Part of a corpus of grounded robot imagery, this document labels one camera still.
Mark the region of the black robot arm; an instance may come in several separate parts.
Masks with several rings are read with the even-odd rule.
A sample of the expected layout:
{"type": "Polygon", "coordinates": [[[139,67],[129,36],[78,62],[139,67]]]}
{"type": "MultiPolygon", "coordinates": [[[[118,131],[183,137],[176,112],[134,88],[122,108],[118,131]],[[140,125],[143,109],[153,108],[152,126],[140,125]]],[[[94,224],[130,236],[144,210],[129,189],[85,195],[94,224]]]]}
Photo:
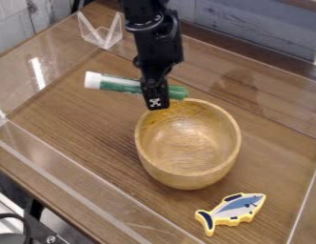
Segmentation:
{"type": "Polygon", "coordinates": [[[118,0],[125,15],[125,29],[134,35],[141,70],[141,90],[151,111],[171,106],[168,75],[184,61],[183,33],[179,12],[171,0],[118,0]]]}

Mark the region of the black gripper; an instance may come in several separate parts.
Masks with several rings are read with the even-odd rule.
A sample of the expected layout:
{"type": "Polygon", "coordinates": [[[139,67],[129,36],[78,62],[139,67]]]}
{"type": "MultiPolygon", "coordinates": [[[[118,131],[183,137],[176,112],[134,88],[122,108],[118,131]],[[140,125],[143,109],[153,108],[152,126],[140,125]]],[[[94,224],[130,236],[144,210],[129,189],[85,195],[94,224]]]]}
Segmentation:
{"type": "Polygon", "coordinates": [[[134,34],[137,56],[133,66],[139,69],[145,104],[151,111],[171,107],[167,75],[172,67],[184,61],[180,18],[176,10],[160,12],[149,22],[126,22],[126,30],[134,34]]]}

